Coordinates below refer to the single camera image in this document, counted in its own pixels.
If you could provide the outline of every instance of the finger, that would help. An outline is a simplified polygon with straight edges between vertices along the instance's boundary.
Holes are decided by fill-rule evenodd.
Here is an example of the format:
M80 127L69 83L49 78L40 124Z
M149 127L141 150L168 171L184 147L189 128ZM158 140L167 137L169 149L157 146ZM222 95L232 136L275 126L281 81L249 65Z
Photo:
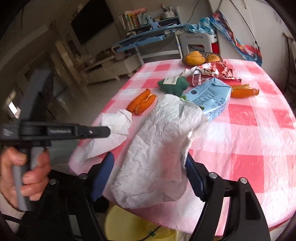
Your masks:
M38 166L43 167L49 164L50 158L49 158L49 152L48 149L46 149L43 153L41 153L38 157Z
M23 196L32 196L34 194L43 192L49 179L48 177L40 183L23 185L20 189Z
M24 184L37 184L41 182L51 171L50 165L35 167L34 170L28 171L22 177Z
M27 162L27 156L14 147L8 147L1 155L1 176L8 182L13 183L11 166L22 166Z
M42 192L36 193L34 195L29 196L31 201L38 201L41 198Z

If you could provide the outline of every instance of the carrot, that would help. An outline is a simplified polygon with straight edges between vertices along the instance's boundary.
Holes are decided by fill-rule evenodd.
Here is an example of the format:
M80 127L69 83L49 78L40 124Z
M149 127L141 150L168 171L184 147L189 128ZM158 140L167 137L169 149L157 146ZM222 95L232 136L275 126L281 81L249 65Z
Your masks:
M231 90L236 90L236 89L250 89L250 85L246 84L246 85L231 85Z
M126 110L134 113L137 106L140 105L144 100L146 100L150 94L151 91L149 89L146 89L143 93L138 95L131 103L129 103Z
M257 89L234 89L231 92L232 98L246 98L254 95L258 95L259 90Z
M150 95L147 100L143 101L139 106L136 107L135 113L137 115L142 114L145 110L148 109L150 105L154 102L156 95Z

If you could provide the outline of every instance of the pink checkered tablecloth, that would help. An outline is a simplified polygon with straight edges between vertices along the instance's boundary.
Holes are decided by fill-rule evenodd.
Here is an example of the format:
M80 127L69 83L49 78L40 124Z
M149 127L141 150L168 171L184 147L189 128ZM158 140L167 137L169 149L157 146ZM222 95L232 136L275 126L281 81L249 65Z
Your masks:
M296 209L296 119L275 83L255 62L225 61L233 69L234 76L242 78L242 84L250 84L260 93L246 99L231 98L228 108L208 124L189 152L195 161L203 163L210 172L216 172L224 179L237 181L239 177L246 177L258 197L268 226L273 227L289 219ZM157 81L179 75L184 69L181 60L145 64L110 100L103 113L125 109L146 88L157 96L163 95ZM104 190L104 196L112 202L115 200L109 186L133 137L155 103L142 116L133 115L128 139L112 151L115 166ZM92 158L81 173L88 172L102 158ZM225 198L216 231L219 236L225 227L228 203L229 200ZM188 184L185 194L176 202L129 211L159 225L192 233L203 204Z

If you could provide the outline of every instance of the white tissue paper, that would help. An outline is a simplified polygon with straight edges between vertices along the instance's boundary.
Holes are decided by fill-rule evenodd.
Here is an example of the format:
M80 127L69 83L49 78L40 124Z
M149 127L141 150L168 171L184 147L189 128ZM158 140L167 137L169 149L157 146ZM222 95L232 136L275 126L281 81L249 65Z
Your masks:
M95 138L83 142L73 152L70 162L70 168L76 173L80 174L81 164L87 159L101 155L107 151L120 146L128 137L128 129L132 124L132 113L121 109L116 114L104 113L102 114L102 121L98 126L107 126L111 133L107 138Z
M196 70L197 66L195 67L192 67L191 69L185 69L181 74L180 76L184 76L184 77L189 77L189 76L192 76L194 71Z
M166 94L133 139L111 186L123 208L178 200L185 192L185 160L193 139L207 124L194 103Z

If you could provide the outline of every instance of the blue desk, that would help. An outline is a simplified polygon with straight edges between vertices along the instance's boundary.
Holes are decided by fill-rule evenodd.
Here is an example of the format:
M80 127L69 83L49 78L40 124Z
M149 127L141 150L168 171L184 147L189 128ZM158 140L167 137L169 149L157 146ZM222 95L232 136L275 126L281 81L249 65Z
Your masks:
M177 30L183 29L184 25L172 25L172 26L167 26L167 27L161 27L157 29L152 29L134 36L131 36L129 38L126 38L124 40L121 40L120 42L116 43L116 45L121 45L122 47L117 50L117 52L123 52L132 48L135 48L136 53L140 59L141 64L144 64L143 59L144 58L150 58L150 57L155 57L155 56L161 56L161 55L171 55L171 54L180 54L180 58L182 58L182 51L179 43L178 36L176 35ZM143 46L149 43L154 43L158 41L162 41L167 38L168 35L174 34L174 37L176 38L177 41L177 47L178 50L171 50L171 51L162 51L162 52L157 52L157 53L152 53L152 54L146 54L146 55L141 55L138 47Z

